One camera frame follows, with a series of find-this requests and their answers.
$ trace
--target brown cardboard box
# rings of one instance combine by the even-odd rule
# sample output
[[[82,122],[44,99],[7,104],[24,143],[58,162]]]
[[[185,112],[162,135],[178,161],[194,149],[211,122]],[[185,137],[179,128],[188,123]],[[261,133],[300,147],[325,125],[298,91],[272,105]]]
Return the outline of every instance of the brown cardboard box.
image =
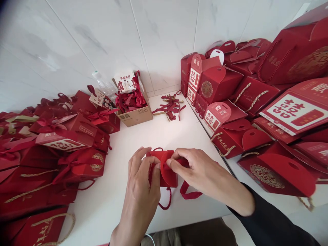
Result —
[[[151,113],[147,93],[144,90],[144,85],[142,84],[140,76],[138,74],[137,74],[137,76],[138,76],[138,80],[139,80],[141,93],[143,94],[143,97],[145,98],[148,106],[133,110],[128,113],[122,113],[122,111],[118,107],[119,110],[117,111],[117,116],[121,119],[121,121],[123,121],[123,123],[127,127],[137,125],[137,124],[140,124],[145,121],[149,121],[149,120],[153,119],[153,114]]]

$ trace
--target white tile wall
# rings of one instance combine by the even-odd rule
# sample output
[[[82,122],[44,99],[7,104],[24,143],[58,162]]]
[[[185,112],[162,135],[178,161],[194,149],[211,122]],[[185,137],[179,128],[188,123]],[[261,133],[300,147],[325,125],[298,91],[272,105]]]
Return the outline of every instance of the white tile wall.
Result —
[[[86,90],[96,85],[94,70],[107,80],[140,70],[149,96],[177,91],[181,57],[217,40],[272,41],[312,1],[8,1],[0,24],[0,110]]]

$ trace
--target black sleeve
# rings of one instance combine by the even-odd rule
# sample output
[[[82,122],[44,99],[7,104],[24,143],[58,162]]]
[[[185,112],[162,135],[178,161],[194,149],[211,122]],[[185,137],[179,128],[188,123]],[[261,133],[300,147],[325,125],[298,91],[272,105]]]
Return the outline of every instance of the black sleeve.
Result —
[[[249,186],[243,185],[255,198],[255,211],[242,217],[228,209],[240,220],[256,246],[320,246],[309,233],[294,225],[279,209],[268,203]]]

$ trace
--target hand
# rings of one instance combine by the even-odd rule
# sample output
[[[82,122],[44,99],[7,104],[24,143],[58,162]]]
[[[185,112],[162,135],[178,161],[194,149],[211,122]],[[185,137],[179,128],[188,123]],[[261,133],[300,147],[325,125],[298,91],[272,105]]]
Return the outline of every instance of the hand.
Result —
[[[125,199],[121,220],[114,229],[110,245],[140,245],[148,226],[153,219],[160,192],[160,160],[154,156],[143,156],[151,147],[138,149],[129,160],[129,178],[126,186]],[[153,170],[151,186],[148,181],[150,164],[156,163]]]
[[[186,158],[190,168],[181,166],[176,161],[179,158]],[[226,204],[241,216],[253,214],[253,195],[203,150],[178,148],[166,163],[189,185],[205,195]]]

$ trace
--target gold circular emblem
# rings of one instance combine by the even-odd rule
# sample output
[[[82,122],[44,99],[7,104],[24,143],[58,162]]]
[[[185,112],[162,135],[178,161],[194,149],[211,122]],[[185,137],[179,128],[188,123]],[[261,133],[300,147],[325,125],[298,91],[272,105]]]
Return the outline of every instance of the gold circular emblem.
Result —
[[[266,183],[274,188],[285,188],[284,184],[280,182],[276,174],[266,167],[251,165],[250,170],[255,175],[255,177],[257,177],[263,183]]]
[[[207,80],[202,84],[202,93],[203,93],[203,96],[206,98],[211,97],[211,95],[213,93],[212,84],[210,82],[208,82]]]
[[[328,62],[328,46],[324,46],[312,54],[300,59],[288,71],[289,79],[302,79],[323,69]]]
[[[90,164],[90,167],[92,169],[92,171],[94,172],[99,172],[102,168],[103,168],[103,164],[104,164],[104,158],[102,156],[102,154],[99,154],[99,153],[95,153],[93,156],[92,156],[93,159],[98,159],[101,161],[102,164]]]

